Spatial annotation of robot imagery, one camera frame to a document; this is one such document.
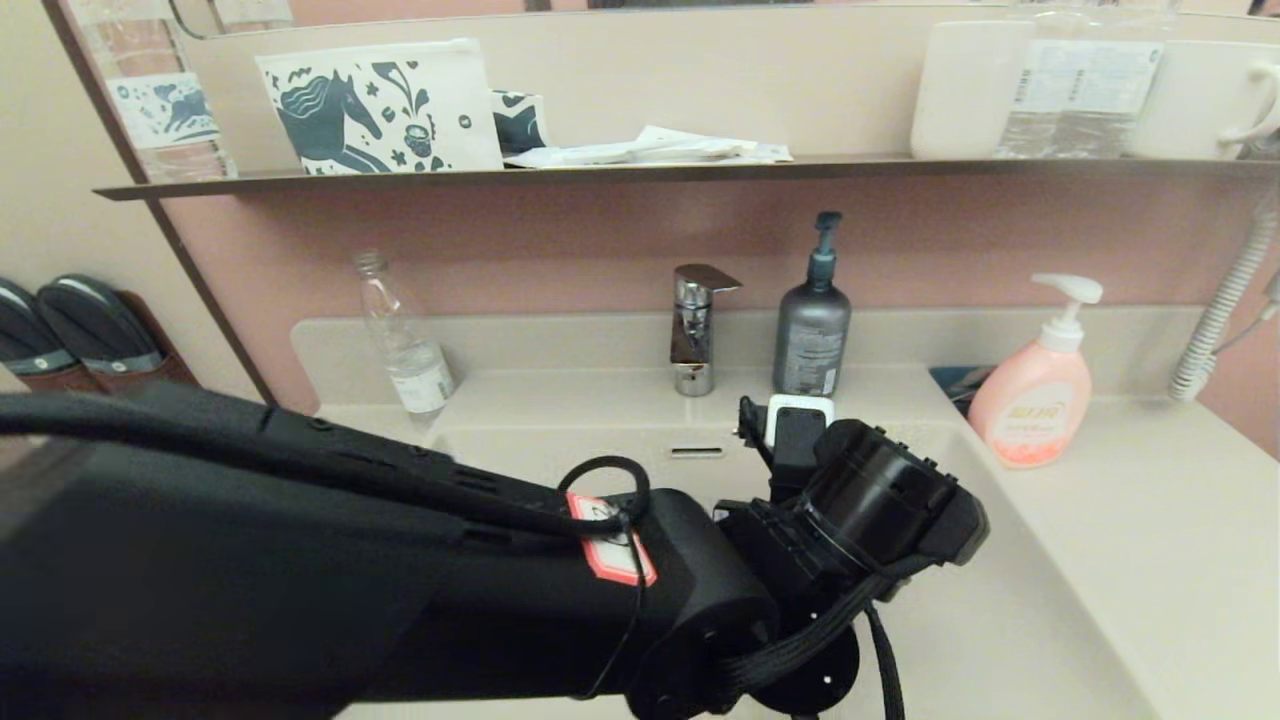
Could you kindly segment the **chrome lever faucet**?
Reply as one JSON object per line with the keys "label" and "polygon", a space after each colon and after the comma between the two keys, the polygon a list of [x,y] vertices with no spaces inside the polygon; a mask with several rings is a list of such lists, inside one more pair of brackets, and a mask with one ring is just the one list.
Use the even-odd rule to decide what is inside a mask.
{"label": "chrome lever faucet", "polygon": [[714,297],[741,287],[741,281],[709,264],[675,268],[669,365],[678,395],[695,398],[714,389]]}

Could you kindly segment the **beige wash basin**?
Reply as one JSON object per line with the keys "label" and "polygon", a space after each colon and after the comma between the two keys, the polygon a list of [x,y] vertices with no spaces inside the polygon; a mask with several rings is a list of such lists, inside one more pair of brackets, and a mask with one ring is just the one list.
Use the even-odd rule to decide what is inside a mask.
{"label": "beige wash basin", "polygon": [[[901,674],[908,720],[1147,720],[1137,689],[993,473],[940,424],[887,424],[888,436],[986,507],[991,532],[966,565],[916,575],[879,615]],[[544,486],[600,455],[641,464],[655,487],[703,506],[764,498],[756,452],[726,425],[481,428],[442,432],[431,446],[463,464]]]}

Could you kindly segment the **grey pump bottle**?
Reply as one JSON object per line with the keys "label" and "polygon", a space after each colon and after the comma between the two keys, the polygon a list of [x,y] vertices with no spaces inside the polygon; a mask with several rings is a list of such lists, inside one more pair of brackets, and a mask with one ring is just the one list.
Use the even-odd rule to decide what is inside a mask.
{"label": "grey pump bottle", "polygon": [[776,327],[773,391],[780,395],[829,397],[835,393],[849,338],[852,305],[835,286],[836,231],[844,214],[815,218],[818,243],[805,281],[783,295]]}

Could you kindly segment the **white paper packets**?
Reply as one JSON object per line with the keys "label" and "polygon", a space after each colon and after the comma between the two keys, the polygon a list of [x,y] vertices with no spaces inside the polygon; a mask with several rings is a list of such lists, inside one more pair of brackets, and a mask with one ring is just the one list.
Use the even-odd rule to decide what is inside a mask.
{"label": "white paper packets", "polygon": [[627,142],[530,149],[504,159],[524,169],[588,167],[768,165],[794,163],[788,147],[740,138],[645,127]]}

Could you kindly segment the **clear plastic water bottle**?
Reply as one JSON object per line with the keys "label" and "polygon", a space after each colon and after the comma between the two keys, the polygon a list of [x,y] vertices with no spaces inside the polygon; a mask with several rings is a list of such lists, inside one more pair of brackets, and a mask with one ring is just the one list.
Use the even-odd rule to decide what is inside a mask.
{"label": "clear plastic water bottle", "polygon": [[392,275],[388,259],[366,250],[355,256],[353,264],[372,347],[410,420],[429,427],[454,393],[454,377],[443,347]]}

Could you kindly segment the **small dark print pouch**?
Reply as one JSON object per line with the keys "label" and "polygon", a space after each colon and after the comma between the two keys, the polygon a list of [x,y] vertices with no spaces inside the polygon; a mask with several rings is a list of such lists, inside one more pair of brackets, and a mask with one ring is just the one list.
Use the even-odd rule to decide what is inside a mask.
{"label": "small dark print pouch", "polygon": [[504,156],[550,146],[541,95],[493,90],[492,114]]}

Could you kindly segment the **dark blue flat packet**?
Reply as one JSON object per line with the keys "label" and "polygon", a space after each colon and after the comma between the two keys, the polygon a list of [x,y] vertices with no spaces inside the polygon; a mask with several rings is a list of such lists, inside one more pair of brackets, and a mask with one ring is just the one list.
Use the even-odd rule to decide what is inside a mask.
{"label": "dark blue flat packet", "polygon": [[995,365],[931,366],[928,369],[933,382],[963,416],[969,414],[978,391],[993,372]]}

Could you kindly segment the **white horse print pouch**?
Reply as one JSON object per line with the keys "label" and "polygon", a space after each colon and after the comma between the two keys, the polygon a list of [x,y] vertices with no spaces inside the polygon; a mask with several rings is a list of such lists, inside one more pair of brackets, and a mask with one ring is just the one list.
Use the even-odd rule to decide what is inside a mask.
{"label": "white horse print pouch", "polygon": [[255,64],[307,176],[504,165],[474,38],[259,55]]}

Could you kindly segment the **pink soap pump bottle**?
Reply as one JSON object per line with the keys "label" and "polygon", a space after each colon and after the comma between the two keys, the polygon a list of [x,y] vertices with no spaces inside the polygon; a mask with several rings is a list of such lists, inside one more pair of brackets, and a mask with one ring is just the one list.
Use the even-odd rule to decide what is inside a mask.
{"label": "pink soap pump bottle", "polygon": [[987,375],[966,414],[995,460],[1015,470],[1056,461],[1079,429],[1093,389],[1079,313],[1105,292],[1083,275],[1037,273],[1030,281],[1061,292],[1066,305]]}

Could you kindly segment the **labelled water bottle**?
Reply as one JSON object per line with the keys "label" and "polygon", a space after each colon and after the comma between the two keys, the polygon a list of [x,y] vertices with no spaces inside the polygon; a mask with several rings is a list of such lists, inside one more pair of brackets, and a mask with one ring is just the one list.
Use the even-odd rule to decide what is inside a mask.
{"label": "labelled water bottle", "polygon": [[1012,108],[996,156],[1046,158],[1065,113],[1078,73],[1089,55],[1085,36],[1092,0],[1012,0],[1010,20],[1034,26]]}
{"label": "labelled water bottle", "polygon": [[1073,111],[1087,158],[1119,158],[1164,58],[1180,0],[1100,0],[1093,51]]}

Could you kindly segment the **brown fabric slipper holder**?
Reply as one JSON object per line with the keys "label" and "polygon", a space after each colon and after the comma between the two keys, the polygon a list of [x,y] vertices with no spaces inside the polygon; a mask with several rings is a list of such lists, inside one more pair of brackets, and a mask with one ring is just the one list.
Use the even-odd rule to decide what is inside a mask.
{"label": "brown fabric slipper holder", "polygon": [[157,359],[128,359],[120,361],[90,361],[72,356],[70,361],[51,369],[37,366],[31,373],[10,372],[23,386],[35,392],[86,392],[97,395],[128,395],[155,380],[175,382],[198,387],[200,383],[177,351],[148,305],[129,291],[116,291],[116,297],[157,346]]}

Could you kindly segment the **dark grey slipper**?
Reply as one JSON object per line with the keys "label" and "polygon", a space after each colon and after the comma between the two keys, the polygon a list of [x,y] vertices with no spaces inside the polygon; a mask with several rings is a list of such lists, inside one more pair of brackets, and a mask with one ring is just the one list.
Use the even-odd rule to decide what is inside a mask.
{"label": "dark grey slipper", "polygon": [[0,365],[19,378],[64,372],[78,364],[40,314],[36,297],[0,278]]}
{"label": "dark grey slipper", "polygon": [[165,354],[142,320],[108,283],[64,274],[36,293],[41,316],[91,372],[125,375],[154,372]]}

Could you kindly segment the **brown wall shelf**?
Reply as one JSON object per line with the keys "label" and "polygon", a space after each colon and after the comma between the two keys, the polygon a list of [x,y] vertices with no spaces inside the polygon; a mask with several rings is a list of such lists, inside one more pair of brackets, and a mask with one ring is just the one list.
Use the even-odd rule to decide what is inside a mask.
{"label": "brown wall shelf", "polygon": [[266,173],[236,179],[124,184],[93,190],[115,201],[287,193],[301,191],[404,190],[410,187],[504,187],[535,184],[634,184],[749,181],[845,181],[918,176],[1189,176],[1280,177],[1272,160],[1039,159],[920,161],[888,155],[803,156],[776,164],[608,165],[550,169],[449,170],[357,176]]}

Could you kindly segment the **wall mirror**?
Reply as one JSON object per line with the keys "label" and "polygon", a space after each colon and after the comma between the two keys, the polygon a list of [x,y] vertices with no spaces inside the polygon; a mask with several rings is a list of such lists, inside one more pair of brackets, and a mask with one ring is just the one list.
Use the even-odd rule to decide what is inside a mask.
{"label": "wall mirror", "polygon": [[1006,6],[1166,3],[1181,13],[1280,20],[1280,0],[160,0],[195,35],[396,20],[584,12],[684,12],[780,6]]}

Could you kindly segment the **white handleless cup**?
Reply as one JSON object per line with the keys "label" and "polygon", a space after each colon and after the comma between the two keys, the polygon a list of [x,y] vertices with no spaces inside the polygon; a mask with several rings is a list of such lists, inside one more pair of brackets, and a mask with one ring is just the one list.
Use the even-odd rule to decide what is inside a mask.
{"label": "white handleless cup", "polygon": [[933,26],[922,65],[910,133],[918,161],[995,158],[1036,37],[1029,20],[966,20]]}

